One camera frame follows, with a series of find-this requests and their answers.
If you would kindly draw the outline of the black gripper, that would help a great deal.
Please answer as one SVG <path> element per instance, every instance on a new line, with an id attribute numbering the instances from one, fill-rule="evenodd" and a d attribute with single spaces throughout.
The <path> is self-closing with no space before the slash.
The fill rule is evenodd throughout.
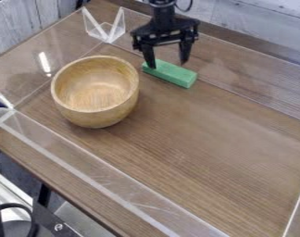
<path id="1" fill-rule="evenodd" d="M 185 64 L 192 54 L 192 45 L 198 39 L 197 19 L 174 18 L 160 24 L 154 19 L 130 32 L 133 48 L 142 50 L 148 67 L 157 67 L 154 46 L 180 44 L 180 61 Z"/>

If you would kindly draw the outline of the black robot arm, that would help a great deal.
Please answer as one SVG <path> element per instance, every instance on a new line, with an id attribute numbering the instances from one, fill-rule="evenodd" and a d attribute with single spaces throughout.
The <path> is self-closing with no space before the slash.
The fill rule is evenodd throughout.
<path id="1" fill-rule="evenodd" d="M 150 69 L 157 67 L 154 48 L 178 44 L 180 61 L 185 64 L 192 54 L 192 45 L 198 40 L 200 20 L 176 15 L 177 0 L 149 0 L 153 17 L 130 32 L 133 49 L 140 50 Z"/>

